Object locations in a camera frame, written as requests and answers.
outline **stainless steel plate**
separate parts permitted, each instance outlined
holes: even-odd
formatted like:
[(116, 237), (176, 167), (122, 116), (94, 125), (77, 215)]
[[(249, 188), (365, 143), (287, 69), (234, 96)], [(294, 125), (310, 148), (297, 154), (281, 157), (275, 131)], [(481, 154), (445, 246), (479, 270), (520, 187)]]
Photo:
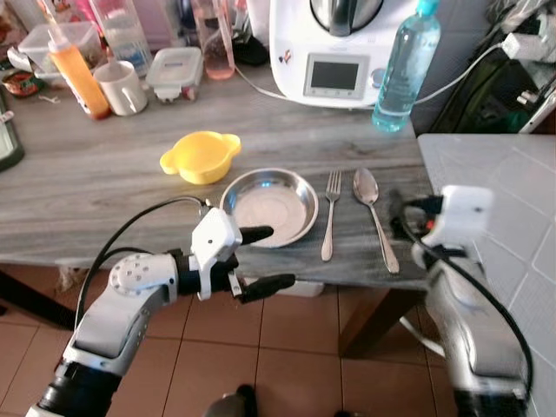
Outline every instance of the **stainless steel plate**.
[(220, 208), (232, 215), (240, 228), (271, 226), (274, 234), (253, 246), (279, 248), (297, 241), (313, 227), (319, 199), (313, 187), (295, 172), (256, 169), (229, 185)]

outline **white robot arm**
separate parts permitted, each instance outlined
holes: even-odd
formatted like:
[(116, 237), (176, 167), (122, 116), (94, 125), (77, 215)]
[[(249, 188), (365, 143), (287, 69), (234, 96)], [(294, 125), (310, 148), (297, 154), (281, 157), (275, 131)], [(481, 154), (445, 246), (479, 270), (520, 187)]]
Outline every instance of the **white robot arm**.
[[(459, 416), (525, 417), (531, 352), (512, 316), (488, 290), (481, 265), (473, 260), (474, 241), (487, 225), (492, 193), (447, 186), (442, 196), (405, 203), (399, 195), (396, 198), (393, 228), (399, 230), (405, 223), (401, 232), (413, 235), (414, 261), (427, 271), (431, 287), (426, 307), (440, 332)], [(408, 229), (406, 206), (434, 219), (422, 239)]]
[(212, 208), (193, 231), (191, 255), (173, 251), (121, 259), (69, 340), (54, 380), (27, 416), (105, 416), (150, 317), (178, 295), (197, 293), (206, 300), (216, 291), (228, 290), (241, 302), (249, 302), (293, 285), (293, 275), (261, 278), (249, 286), (235, 276), (235, 250), (272, 232), (268, 227), (240, 230), (223, 210)]

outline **spoon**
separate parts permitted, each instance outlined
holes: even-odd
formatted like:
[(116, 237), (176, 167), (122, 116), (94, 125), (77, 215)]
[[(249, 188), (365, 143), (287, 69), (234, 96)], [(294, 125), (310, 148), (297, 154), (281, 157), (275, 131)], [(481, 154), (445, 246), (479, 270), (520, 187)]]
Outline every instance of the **spoon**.
[(390, 274), (398, 274), (400, 272), (400, 264), (396, 259), (396, 255), (388, 242), (388, 238), (384, 233), (381, 226), (381, 221), (379, 216), (376, 214), (373, 204), (379, 198), (379, 185), (371, 174), (371, 171), (365, 168), (359, 168), (355, 171), (354, 176), (354, 194), (362, 204), (365, 204), (371, 210), (373, 215), (374, 224), (376, 225), (376, 230), (379, 235), (379, 240), (381, 241), (382, 257), (384, 258), (384, 263)]

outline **cup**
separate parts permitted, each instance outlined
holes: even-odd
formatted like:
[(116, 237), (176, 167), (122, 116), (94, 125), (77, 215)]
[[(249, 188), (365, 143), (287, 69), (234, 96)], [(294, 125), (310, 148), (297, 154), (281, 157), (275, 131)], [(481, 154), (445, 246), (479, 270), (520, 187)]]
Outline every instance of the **cup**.
[(147, 96), (141, 88), (132, 63), (112, 61), (98, 68), (94, 77), (101, 86), (112, 111), (119, 116), (139, 113), (147, 105)]

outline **white tiled counter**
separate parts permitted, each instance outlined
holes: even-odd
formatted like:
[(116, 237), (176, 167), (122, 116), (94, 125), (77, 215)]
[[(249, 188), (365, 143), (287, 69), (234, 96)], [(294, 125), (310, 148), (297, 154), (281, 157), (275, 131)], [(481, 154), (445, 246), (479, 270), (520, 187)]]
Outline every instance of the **white tiled counter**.
[(495, 193), (477, 242), (486, 278), (525, 334), (535, 360), (530, 416), (556, 415), (556, 137), (422, 135), (433, 189), (488, 187)]

